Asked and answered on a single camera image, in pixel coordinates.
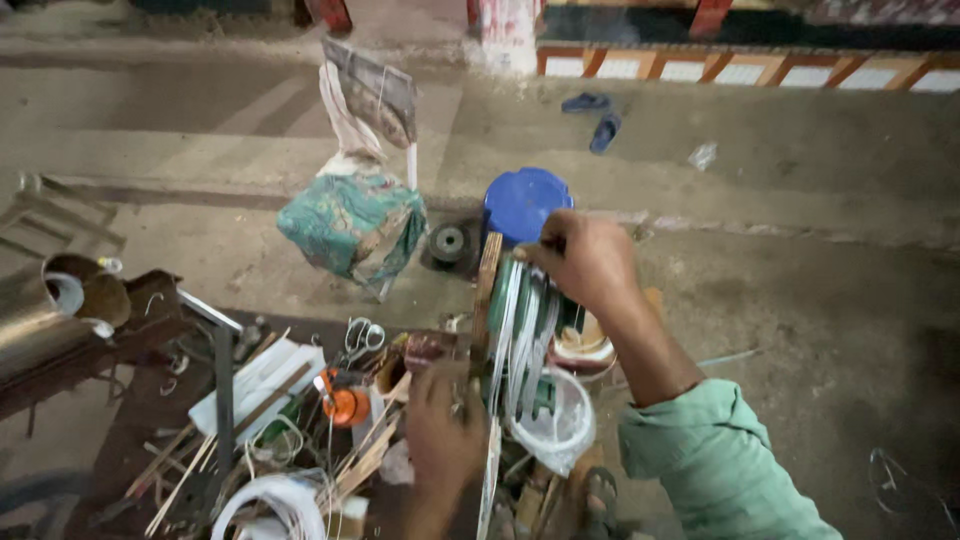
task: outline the blue flip-flop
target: blue flip-flop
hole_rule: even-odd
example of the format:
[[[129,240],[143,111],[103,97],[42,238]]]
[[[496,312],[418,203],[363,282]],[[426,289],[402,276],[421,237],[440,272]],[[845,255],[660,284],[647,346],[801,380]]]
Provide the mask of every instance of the blue flip-flop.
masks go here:
[[[620,131],[620,117],[613,112],[608,112],[600,118],[597,129],[593,132],[593,140],[590,142],[590,151],[594,154],[603,154],[610,147],[613,138]]]
[[[610,96],[584,92],[577,97],[564,100],[560,105],[563,112],[585,112],[587,110],[605,110],[610,107]]]

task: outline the hand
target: hand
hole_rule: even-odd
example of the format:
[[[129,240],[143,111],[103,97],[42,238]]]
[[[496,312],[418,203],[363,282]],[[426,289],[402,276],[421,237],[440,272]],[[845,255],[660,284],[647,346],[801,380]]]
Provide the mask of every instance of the hand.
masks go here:
[[[597,316],[639,294],[634,243],[607,219],[554,210],[543,224],[540,243],[517,246],[514,257],[542,268],[563,294]]]
[[[407,406],[407,445],[419,495],[444,504],[459,499],[487,460],[487,411],[480,395],[463,386],[454,408],[456,366],[437,364],[418,375]]]

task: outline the white tile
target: white tile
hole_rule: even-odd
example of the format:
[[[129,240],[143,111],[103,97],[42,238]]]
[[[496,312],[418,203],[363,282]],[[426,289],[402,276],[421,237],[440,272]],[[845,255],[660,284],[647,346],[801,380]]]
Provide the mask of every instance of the white tile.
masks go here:
[[[547,77],[581,77],[584,74],[584,59],[569,57],[547,57]]]
[[[747,85],[753,86],[763,74],[765,65],[749,65],[747,63],[729,63],[713,81],[718,85]]]
[[[896,69],[861,67],[837,85],[845,90],[883,90],[897,76]]]
[[[696,83],[703,76],[704,63],[701,61],[669,61],[663,66],[660,80]]]
[[[794,67],[783,78],[781,86],[819,88],[830,78],[831,67]]]
[[[960,70],[931,71],[910,89],[918,92],[953,92],[960,89]]]
[[[597,70],[597,79],[636,79],[639,60],[604,59]]]

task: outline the red wooden post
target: red wooden post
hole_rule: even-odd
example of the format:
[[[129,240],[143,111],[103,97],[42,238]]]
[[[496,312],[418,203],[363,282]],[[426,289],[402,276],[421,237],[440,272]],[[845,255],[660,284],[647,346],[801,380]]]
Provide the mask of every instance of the red wooden post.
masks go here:
[[[690,37],[705,39],[719,34],[732,3],[733,0],[700,0],[693,24],[690,25]]]
[[[344,0],[307,0],[307,7],[316,6],[320,17],[330,27],[331,34],[346,34],[353,30],[353,21]]]
[[[480,19],[480,0],[467,0],[467,24],[473,26]]]

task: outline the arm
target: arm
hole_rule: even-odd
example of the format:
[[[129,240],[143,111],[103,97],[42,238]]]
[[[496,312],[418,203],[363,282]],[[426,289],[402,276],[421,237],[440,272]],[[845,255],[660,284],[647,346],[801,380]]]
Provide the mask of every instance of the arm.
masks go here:
[[[691,540],[839,538],[797,492],[766,428],[725,380],[705,380],[636,281],[634,247],[615,223],[557,210],[540,244],[515,256],[543,268],[613,342],[635,404],[619,426],[624,468],[659,478]]]

